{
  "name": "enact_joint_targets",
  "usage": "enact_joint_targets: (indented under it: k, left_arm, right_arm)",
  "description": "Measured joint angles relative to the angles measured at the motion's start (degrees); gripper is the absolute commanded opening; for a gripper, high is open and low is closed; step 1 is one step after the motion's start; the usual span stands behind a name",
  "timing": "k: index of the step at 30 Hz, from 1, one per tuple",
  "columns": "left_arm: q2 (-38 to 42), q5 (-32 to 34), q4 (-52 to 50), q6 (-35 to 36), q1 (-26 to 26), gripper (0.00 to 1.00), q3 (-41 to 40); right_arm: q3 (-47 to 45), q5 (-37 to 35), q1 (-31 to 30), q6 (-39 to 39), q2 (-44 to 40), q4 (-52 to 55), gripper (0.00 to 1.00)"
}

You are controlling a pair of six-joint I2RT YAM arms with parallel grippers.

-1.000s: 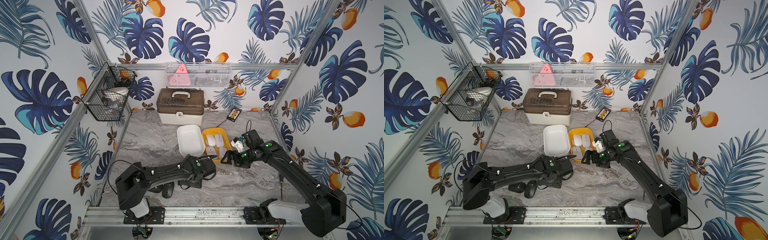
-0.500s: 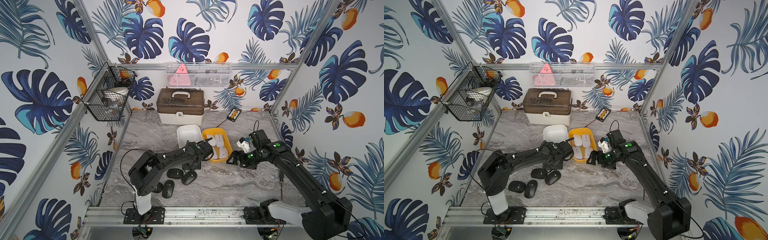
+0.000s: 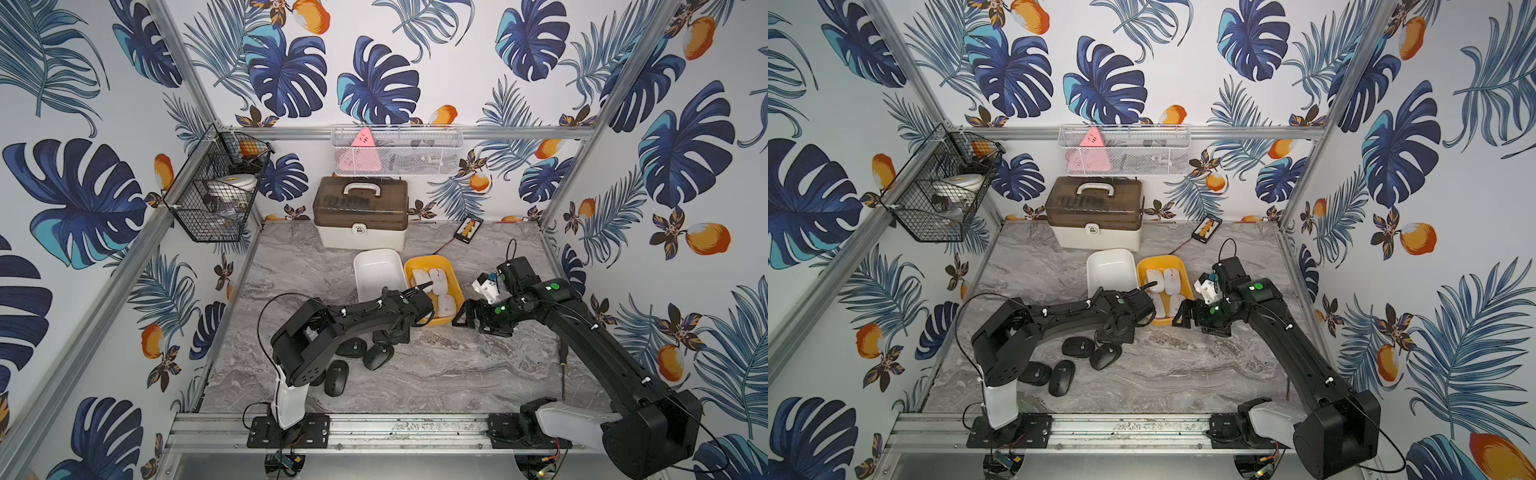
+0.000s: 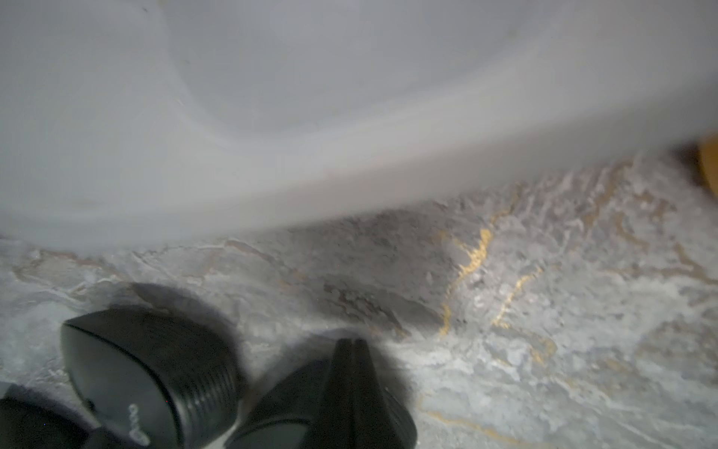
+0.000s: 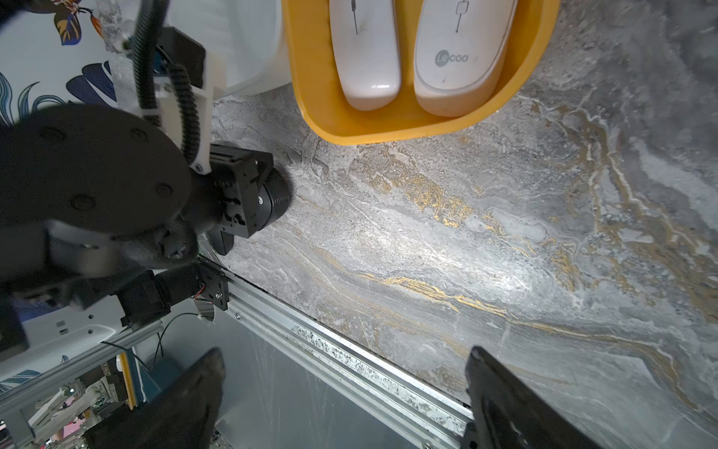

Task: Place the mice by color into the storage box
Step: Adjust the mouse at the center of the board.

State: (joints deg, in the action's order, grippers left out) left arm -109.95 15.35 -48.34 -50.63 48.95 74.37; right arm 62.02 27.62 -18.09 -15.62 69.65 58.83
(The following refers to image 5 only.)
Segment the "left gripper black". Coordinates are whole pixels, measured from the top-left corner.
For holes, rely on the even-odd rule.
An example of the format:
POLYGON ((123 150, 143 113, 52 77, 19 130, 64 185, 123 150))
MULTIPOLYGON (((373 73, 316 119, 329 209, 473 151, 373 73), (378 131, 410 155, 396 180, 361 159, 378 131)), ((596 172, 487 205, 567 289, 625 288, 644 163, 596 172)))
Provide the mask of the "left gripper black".
POLYGON ((184 219, 215 253, 226 256, 236 237, 248 239, 269 224, 273 204, 265 183, 274 156, 219 142, 209 146, 209 166, 208 174, 192 175, 184 219))

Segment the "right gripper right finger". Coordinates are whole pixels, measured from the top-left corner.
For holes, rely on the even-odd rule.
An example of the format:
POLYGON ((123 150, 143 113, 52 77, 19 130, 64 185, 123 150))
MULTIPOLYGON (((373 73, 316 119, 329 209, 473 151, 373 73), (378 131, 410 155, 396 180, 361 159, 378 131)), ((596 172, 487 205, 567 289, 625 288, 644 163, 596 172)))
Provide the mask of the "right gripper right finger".
POLYGON ((466 378, 473 420, 464 448, 598 447, 480 346, 471 349, 466 378))

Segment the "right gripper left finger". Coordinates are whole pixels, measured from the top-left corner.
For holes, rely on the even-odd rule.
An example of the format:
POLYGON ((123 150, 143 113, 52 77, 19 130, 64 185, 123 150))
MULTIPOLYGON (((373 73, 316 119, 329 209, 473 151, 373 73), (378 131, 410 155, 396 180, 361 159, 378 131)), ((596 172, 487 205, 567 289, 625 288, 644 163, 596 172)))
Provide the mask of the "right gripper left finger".
POLYGON ((157 398, 87 430, 89 448, 208 448, 223 399, 225 364, 215 347, 157 398))

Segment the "yellow storage tray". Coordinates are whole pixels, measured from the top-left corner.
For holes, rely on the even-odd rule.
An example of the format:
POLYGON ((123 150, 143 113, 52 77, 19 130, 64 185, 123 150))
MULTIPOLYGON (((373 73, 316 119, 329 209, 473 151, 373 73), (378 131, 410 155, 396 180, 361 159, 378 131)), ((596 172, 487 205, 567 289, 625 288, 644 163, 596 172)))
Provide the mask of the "yellow storage tray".
POLYGON ((413 91, 413 47, 422 4, 398 1, 395 8, 402 87, 389 105, 361 112, 348 103, 340 86, 331 42, 329 3, 283 2, 295 99, 304 121, 324 140, 338 145, 411 140, 449 134, 480 123, 514 97, 536 69, 553 35, 560 4, 518 3, 495 92, 480 108, 458 118, 430 114, 417 102, 413 91))

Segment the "white mouse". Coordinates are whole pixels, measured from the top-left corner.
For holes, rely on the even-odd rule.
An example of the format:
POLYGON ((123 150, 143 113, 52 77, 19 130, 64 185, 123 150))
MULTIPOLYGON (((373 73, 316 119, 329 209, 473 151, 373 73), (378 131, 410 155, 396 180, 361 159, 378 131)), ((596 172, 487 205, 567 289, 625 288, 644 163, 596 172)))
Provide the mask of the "white mouse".
POLYGON ((330 0, 334 58, 344 97, 361 112, 393 102, 402 73, 393 0, 330 0))
POLYGON ((510 0, 424 1, 413 58, 423 110, 454 118, 488 101, 504 67, 517 7, 510 0))

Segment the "black mouse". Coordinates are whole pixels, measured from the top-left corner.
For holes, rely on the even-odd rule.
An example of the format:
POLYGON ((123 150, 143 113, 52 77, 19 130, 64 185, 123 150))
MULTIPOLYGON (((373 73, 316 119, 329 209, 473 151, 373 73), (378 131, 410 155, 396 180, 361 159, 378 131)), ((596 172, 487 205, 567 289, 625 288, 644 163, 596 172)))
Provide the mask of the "black mouse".
POLYGON ((288 210, 292 193, 286 179, 273 168, 259 190, 258 224, 264 229, 276 222, 288 210))

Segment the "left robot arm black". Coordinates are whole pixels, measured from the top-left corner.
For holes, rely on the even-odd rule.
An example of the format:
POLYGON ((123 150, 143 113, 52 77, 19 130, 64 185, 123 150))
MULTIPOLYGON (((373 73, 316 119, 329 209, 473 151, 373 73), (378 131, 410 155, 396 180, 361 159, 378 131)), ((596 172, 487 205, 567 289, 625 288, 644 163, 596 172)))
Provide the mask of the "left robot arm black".
POLYGON ((29 338, 15 303, 86 310, 116 295, 140 327, 207 286, 199 239, 218 254, 277 221, 289 184, 270 153, 215 143, 194 167, 182 144, 122 110, 68 104, 1 129, 1 357, 29 338))

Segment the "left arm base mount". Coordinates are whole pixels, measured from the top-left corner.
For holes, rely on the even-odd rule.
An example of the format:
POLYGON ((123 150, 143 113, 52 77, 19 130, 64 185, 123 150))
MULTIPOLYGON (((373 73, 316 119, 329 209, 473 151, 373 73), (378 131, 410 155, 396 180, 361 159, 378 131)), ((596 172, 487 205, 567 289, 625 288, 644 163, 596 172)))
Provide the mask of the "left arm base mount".
POLYGON ((137 330, 168 315, 185 299, 202 299, 226 311, 229 278, 223 268, 201 256, 190 265, 159 274, 145 271, 115 293, 125 316, 123 327, 137 330))

